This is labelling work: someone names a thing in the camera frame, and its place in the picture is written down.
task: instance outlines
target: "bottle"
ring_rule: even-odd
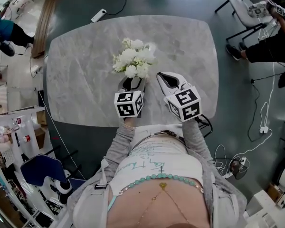
[[[16,119],[13,119],[13,124],[14,125],[18,125],[21,123],[21,118],[16,118]]]
[[[27,142],[29,142],[29,141],[30,141],[30,136],[29,136],[29,135],[26,135],[26,136],[24,136],[24,137],[22,137],[22,138],[19,138],[18,144],[27,143]]]

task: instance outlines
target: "white chair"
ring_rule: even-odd
[[[254,3],[258,3],[261,1],[265,1],[265,0],[250,0],[252,2],[252,4]],[[241,23],[246,27],[245,30],[230,36],[226,39],[226,41],[228,41],[229,39],[239,36],[245,32],[248,32],[250,30],[252,30],[252,32],[250,32],[248,35],[244,36],[242,38],[242,40],[244,40],[245,38],[247,38],[248,36],[251,36],[253,33],[257,32],[259,29],[263,29],[265,28],[269,22],[272,20],[271,16],[265,17],[265,18],[252,18],[248,15],[248,5],[243,1],[243,0],[227,0],[226,2],[224,2],[220,7],[218,7],[215,10],[215,13],[217,13],[217,11],[219,11],[222,7],[224,7],[227,3],[231,4],[232,8],[234,9],[232,15],[234,15],[235,13],[237,14],[239,20],[241,21]]]

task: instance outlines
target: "charger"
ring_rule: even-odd
[[[268,133],[268,127],[260,127],[260,133]]]

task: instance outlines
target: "turquoise bead necklace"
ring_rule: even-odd
[[[135,182],[130,183],[128,186],[123,188],[119,194],[123,194],[123,192],[127,191],[129,188],[134,188],[138,184],[145,182],[145,181],[150,181],[151,179],[156,179],[156,178],[169,178],[173,180],[178,180],[178,181],[183,181],[186,184],[189,184],[190,186],[194,186],[198,190],[200,190],[201,193],[204,193],[204,189],[196,185],[196,183],[192,180],[189,180],[188,178],[185,177],[179,177],[178,175],[172,175],[172,174],[166,174],[166,173],[159,173],[159,174],[153,174],[151,176],[146,176],[145,178],[142,177],[139,180],[136,180]]]

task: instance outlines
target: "blue chair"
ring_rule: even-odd
[[[61,183],[68,183],[62,162],[78,151],[72,152],[63,158],[61,162],[58,159],[48,156],[48,154],[52,153],[58,148],[60,148],[60,146],[52,149],[46,154],[36,155],[21,165],[20,169],[27,183],[35,186],[42,186],[44,179],[47,176],[58,180]]]
[[[85,183],[85,180],[82,179],[69,178],[68,180],[74,190],[78,189],[82,184]]]

